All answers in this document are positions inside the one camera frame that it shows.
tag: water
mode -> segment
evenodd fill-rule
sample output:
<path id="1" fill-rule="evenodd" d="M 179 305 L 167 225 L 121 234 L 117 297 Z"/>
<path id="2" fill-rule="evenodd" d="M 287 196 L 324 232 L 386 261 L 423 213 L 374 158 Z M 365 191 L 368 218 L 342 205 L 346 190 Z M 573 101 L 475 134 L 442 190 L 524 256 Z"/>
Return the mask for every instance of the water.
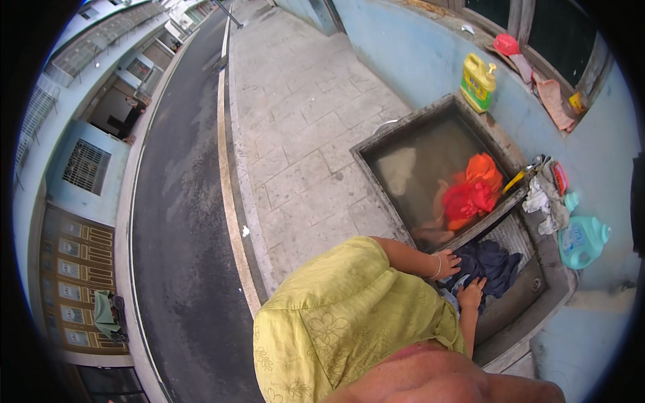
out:
<path id="1" fill-rule="evenodd" d="M 452 185 L 453 174 L 465 171 L 473 155 L 482 152 L 490 155 L 459 114 L 452 112 L 411 129 L 368 158 L 370 168 L 413 237 L 414 228 L 437 218 L 432 206 L 439 180 Z M 455 236 L 469 227 L 457 231 Z"/>

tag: pink towel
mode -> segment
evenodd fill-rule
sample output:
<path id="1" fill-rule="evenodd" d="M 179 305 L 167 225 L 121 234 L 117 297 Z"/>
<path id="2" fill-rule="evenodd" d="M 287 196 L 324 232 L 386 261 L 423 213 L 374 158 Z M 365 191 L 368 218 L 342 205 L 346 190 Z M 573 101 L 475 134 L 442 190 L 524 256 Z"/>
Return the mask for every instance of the pink towel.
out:
<path id="1" fill-rule="evenodd" d="M 558 126 L 558 129 L 564 130 L 571 126 L 574 120 L 564 114 L 562 109 L 560 84 L 555 80 L 540 81 L 537 83 L 537 92 L 540 94 L 542 104 L 551 115 L 551 119 Z"/>

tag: dark blue clothing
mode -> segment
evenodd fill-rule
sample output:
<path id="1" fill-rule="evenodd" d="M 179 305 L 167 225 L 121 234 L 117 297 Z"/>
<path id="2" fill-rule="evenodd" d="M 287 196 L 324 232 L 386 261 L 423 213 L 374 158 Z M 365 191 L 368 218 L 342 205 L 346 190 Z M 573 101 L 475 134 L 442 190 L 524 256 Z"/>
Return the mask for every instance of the dark blue clothing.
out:
<path id="1" fill-rule="evenodd" d="M 486 277 L 481 303 L 479 304 L 479 314 L 486 307 L 486 296 L 492 295 L 495 298 L 501 298 L 502 295 L 511 288 L 517 278 L 517 266 L 522 260 L 521 253 L 509 255 L 505 249 L 500 249 L 497 242 L 486 240 L 480 243 L 469 242 L 457 249 L 454 254 L 461 258 L 459 267 L 460 272 L 451 277 L 446 277 L 437 282 L 438 287 L 447 288 L 451 293 L 457 296 L 457 287 L 455 285 L 465 276 L 464 287 L 468 287 L 470 282 L 475 278 Z"/>

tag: orange cloth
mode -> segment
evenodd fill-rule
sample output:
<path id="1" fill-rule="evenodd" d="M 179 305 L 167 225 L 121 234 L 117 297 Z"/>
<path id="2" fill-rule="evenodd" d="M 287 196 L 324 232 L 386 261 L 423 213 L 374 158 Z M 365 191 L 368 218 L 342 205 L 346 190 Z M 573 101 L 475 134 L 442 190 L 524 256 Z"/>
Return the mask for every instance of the orange cloth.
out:
<path id="1" fill-rule="evenodd" d="M 494 203 L 497 203 L 499 197 L 501 196 L 500 189 L 502 188 L 502 173 L 497 170 L 495 161 L 487 153 L 481 153 L 474 155 L 468 161 L 468 167 L 466 172 L 459 172 L 453 175 L 455 180 L 455 185 L 462 185 L 465 183 L 475 184 L 479 181 L 484 181 L 488 186 L 490 186 L 491 195 L 490 199 Z M 480 209 L 479 215 L 484 215 L 489 211 Z M 471 216 L 464 219 L 457 219 L 448 222 L 448 231 L 456 231 L 460 228 L 463 228 L 465 225 L 472 222 L 475 219 L 475 216 Z"/>

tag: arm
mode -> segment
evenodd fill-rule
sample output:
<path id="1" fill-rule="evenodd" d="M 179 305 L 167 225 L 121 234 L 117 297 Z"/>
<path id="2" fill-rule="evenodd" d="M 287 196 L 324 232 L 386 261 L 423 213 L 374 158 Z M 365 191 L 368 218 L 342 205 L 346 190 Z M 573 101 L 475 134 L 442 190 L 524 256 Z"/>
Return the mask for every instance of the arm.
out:
<path id="1" fill-rule="evenodd" d="M 439 273 L 439 259 L 441 259 L 441 272 L 434 278 L 435 280 L 443 279 L 459 271 L 455 265 L 461 261 L 461 258 L 453 255 L 449 249 L 428 255 L 393 239 L 370 238 L 381 245 L 390 260 L 390 266 L 403 273 L 421 277 L 436 276 Z"/>
<path id="2" fill-rule="evenodd" d="M 477 319 L 479 318 L 479 304 L 482 300 L 483 288 L 486 284 L 486 277 L 479 281 L 479 277 L 475 277 L 470 282 L 468 287 L 459 286 L 457 290 L 457 302 L 461 309 L 461 316 L 459 317 L 459 327 L 461 334 L 464 337 L 464 343 L 468 348 L 468 356 L 473 358 L 473 350 L 475 349 L 475 328 L 477 327 Z"/>

